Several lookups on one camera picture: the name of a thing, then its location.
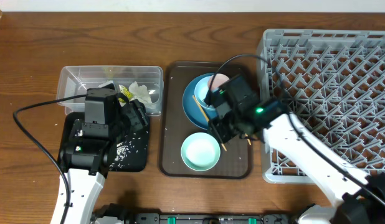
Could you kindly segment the yellow green snack wrapper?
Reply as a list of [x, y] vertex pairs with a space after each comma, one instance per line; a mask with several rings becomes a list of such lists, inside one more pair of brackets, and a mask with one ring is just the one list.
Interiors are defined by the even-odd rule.
[[119, 89], [120, 89], [120, 93], [122, 93], [123, 95], [125, 95], [128, 99], [127, 100], [124, 100], [123, 98], [118, 98], [118, 101], [120, 103], [126, 103], [126, 102], [129, 102], [133, 99], [134, 97], [134, 94], [132, 92], [130, 92], [127, 87], [125, 87], [124, 85], [119, 85]]

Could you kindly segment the white rice pile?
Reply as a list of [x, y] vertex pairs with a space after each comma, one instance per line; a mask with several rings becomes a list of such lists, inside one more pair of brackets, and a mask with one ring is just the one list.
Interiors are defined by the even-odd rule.
[[[82, 129], [75, 129], [71, 131], [69, 140], [71, 137], [82, 140]], [[148, 140], [149, 132], [139, 131], [137, 133], [126, 134], [124, 141], [119, 142], [116, 145], [116, 153], [112, 153], [114, 160], [109, 164], [110, 171], [114, 172], [140, 172], [146, 167], [148, 157]], [[102, 146], [105, 147], [105, 143], [78, 143], [77, 152], [96, 152], [100, 150]]]

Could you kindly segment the white napkin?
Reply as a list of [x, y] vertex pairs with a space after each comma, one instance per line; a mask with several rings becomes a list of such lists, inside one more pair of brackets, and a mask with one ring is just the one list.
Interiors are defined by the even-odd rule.
[[145, 85], [139, 85], [134, 82], [130, 85], [128, 91], [132, 94], [132, 100], [138, 100], [143, 104], [152, 104], [149, 91]]

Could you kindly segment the pink cup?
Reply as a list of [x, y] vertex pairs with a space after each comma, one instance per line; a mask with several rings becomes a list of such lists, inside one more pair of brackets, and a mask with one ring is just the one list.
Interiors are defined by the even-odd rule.
[[210, 76], [207, 86], [211, 91], [217, 90], [223, 83], [227, 82], [229, 77], [218, 73], [217, 75]]

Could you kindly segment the mint green bowl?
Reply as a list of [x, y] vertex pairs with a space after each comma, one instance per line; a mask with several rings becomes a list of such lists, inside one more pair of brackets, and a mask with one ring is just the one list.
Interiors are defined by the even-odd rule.
[[208, 133], [194, 133], [181, 146], [181, 159], [191, 170], [204, 172], [212, 169], [219, 161], [221, 147]]

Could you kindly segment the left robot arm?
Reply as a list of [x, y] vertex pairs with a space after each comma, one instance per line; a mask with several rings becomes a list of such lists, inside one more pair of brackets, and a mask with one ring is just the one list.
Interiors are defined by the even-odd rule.
[[111, 88], [87, 90], [85, 110], [65, 118], [58, 165], [63, 172], [52, 223], [133, 223], [118, 205], [93, 213], [107, 175], [139, 172], [148, 154], [150, 119], [138, 100]]

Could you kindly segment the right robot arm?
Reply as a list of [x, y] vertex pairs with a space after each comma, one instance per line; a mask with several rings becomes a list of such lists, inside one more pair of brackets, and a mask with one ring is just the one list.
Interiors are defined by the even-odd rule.
[[292, 223], [385, 223], [385, 174], [369, 175], [344, 161], [279, 99], [260, 101], [238, 75], [210, 88], [204, 101], [217, 111], [208, 131], [220, 144], [257, 136], [298, 166], [330, 201], [330, 207], [308, 207]]

